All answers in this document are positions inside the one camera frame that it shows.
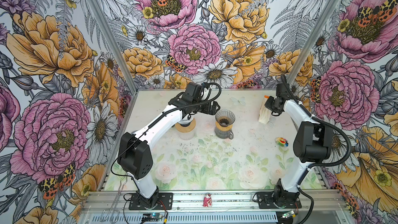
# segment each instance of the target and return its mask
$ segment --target flower figurine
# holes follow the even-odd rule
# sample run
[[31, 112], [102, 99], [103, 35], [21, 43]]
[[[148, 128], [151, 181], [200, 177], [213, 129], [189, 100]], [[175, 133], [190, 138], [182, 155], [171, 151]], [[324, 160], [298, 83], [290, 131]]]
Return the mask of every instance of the flower figurine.
[[207, 194], [204, 198], [203, 198], [203, 207], [211, 207], [211, 194]]
[[288, 147], [289, 146], [289, 143], [287, 142], [287, 140], [284, 139], [284, 138], [281, 138], [281, 137], [276, 138], [276, 143], [279, 146], [281, 146], [281, 147]]

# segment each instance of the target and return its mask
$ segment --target pour-over coffee dripper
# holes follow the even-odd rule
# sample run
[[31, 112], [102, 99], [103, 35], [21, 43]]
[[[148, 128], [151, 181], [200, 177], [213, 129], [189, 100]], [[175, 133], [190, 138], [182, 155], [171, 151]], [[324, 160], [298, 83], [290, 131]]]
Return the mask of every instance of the pour-over coffee dripper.
[[235, 122], [235, 115], [230, 110], [220, 110], [216, 113], [216, 128], [214, 132], [219, 138], [234, 138], [232, 124]]

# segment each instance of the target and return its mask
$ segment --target table surface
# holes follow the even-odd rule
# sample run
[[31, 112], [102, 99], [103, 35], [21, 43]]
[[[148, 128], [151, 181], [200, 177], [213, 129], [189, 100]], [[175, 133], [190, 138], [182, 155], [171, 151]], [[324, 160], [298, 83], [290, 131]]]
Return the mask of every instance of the table surface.
[[[126, 132], [139, 130], [152, 121], [179, 92], [140, 91]], [[221, 109], [232, 111], [236, 117], [232, 127], [235, 137], [232, 140], [216, 137], [215, 117], [202, 113], [194, 115], [196, 134], [192, 139], [181, 139], [175, 128], [168, 130], [152, 150], [154, 165], [151, 174], [159, 189], [273, 189], [277, 179], [284, 176], [292, 164], [296, 129], [285, 112], [279, 117], [271, 117], [268, 124], [258, 122], [264, 95], [275, 96], [275, 91], [222, 91], [216, 101]], [[277, 137], [285, 138], [290, 146], [278, 146]], [[125, 173], [117, 163], [113, 170]], [[104, 189], [117, 191], [120, 179], [110, 174]], [[307, 175], [302, 187], [322, 188], [313, 171]], [[134, 182], [128, 180], [123, 190], [136, 190]]]

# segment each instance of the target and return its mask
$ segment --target purple flower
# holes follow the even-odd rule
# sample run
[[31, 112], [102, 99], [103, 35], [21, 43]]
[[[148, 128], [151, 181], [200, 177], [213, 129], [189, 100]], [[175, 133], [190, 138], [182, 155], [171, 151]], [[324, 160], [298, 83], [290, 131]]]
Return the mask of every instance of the purple flower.
[[36, 6], [30, 0], [0, 0], [0, 8], [6, 10], [11, 15], [15, 13], [21, 15], [24, 11], [31, 14], [35, 11]]
[[217, 35], [200, 25], [184, 25], [169, 37], [170, 55], [176, 62], [187, 66], [188, 74], [197, 74], [199, 68], [220, 59], [221, 47]]
[[383, 224], [383, 217], [373, 210], [372, 205], [360, 198], [357, 198], [359, 205], [359, 215], [361, 217], [361, 224]]
[[87, 124], [90, 113], [83, 103], [66, 93], [28, 106], [15, 124], [11, 171], [32, 176], [37, 182], [57, 177], [72, 163], [76, 169], [88, 157]]
[[315, 103], [319, 118], [340, 122], [344, 130], [361, 127], [376, 111], [379, 92], [370, 67], [359, 61], [334, 61], [321, 76], [320, 103]]
[[170, 4], [158, 6], [151, 0], [137, 0], [136, 8], [157, 32], [167, 31], [183, 26], [194, 20], [197, 0], [169, 0]]
[[353, 0], [346, 7], [346, 12], [340, 14], [337, 36], [331, 42], [334, 50], [351, 59], [361, 59], [364, 62], [371, 63], [378, 61], [398, 46], [398, 14], [385, 22], [375, 18], [366, 27], [358, 25], [357, 13], [359, 8], [375, 8], [385, 1]]
[[9, 33], [9, 31], [6, 29], [6, 26], [0, 24], [0, 44], [6, 45], [7, 33]]
[[12, 123], [20, 111], [17, 98], [0, 85], [0, 152], [8, 144], [12, 133]]

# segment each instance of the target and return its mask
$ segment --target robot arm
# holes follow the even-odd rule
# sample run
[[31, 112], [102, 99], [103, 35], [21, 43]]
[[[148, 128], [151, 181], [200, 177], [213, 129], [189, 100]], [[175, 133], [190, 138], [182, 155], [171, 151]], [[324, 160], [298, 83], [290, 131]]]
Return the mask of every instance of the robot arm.
[[[216, 97], [207, 100], [211, 93], [210, 85], [218, 86], [219, 92]], [[153, 166], [151, 149], [156, 142], [176, 123], [188, 126], [193, 120], [191, 113], [215, 115], [220, 106], [214, 100], [220, 93], [221, 87], [218, 84], [199, 85], [190, 82], [185, 92], [172, 98], [162, 113], [148, 125], [132, 134], [126, 132], [122, 136], [117, 162], [137, 185], [139, 206], [151, 209], [158, 200], [159, 189], [149, 173]]]

